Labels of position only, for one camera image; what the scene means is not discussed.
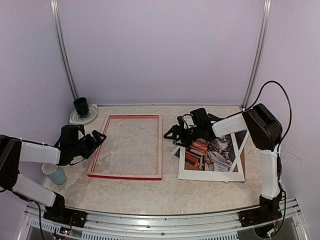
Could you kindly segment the cat photo print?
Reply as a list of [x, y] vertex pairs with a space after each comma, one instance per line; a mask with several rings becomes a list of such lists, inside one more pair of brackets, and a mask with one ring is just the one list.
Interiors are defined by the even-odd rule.
[[232, 172], [236, 151], [244, 150], [246, 130], [208, 141], [198, 139], [185, 149], [184, 169], [207, 172]]

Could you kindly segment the white mat board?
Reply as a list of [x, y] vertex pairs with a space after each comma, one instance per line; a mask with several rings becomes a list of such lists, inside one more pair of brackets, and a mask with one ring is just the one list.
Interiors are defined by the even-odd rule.
[[[248, 140], [248, 136], [245, 137], [245, 144]], [[176, 148], [171, 152], [172, 155], [179, 158], [178, 163], [178, 179], [180, 180], [191, 180], [191, 181], [216, 181], [216, 182], [237, 182], [237, 173], [235, 172], [217, 172], [217, 171], [195, 171], [195, 170], [185, 170], [183, 160], [185, 158], [185, 150], [187, 147], [176, 146]], [[236, 158], [239, 158], [239, 152], [236, 151]]]

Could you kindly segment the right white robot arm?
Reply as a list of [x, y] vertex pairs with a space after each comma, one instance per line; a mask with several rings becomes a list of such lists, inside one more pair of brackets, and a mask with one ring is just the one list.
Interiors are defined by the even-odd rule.
[[280, 146], [282, 143], [282, 125], [276, 117], [259, 103], [238, 113], [217, 117], [198, 108], [189, 113], [193, 126], [185, 127], [183, 116], [178, 116], [164, 138], [176, 145], [189, 147], [198, 139], [215, 140], [229, 134], [247, 131], [254, 146], [258, 149], [262, 164], [262, 190], [259, 207], [239, 212], [242, 227], [248, 227], [277, 219], [284, 219], [280, 210], [280, 201], [285, 191], [280, 183], [282, 165]]

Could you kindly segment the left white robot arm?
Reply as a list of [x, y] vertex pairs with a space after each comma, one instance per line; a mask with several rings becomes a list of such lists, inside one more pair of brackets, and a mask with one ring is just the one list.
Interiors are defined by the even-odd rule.
[[43, 217], [70, 227], [83, 228], [87, 212], [67, 208], [65, 198], [20, 173], [20, 163], [41, 163], [55, 167], [71, 165], [76, 157], [87, 160], [107, 136], [96, 130], [85, 133], [82, 124], [61, 128], [55, 145], [33, 142], [7, 135], [0, 136], [0, 186], [20, 199], [44, 206]]

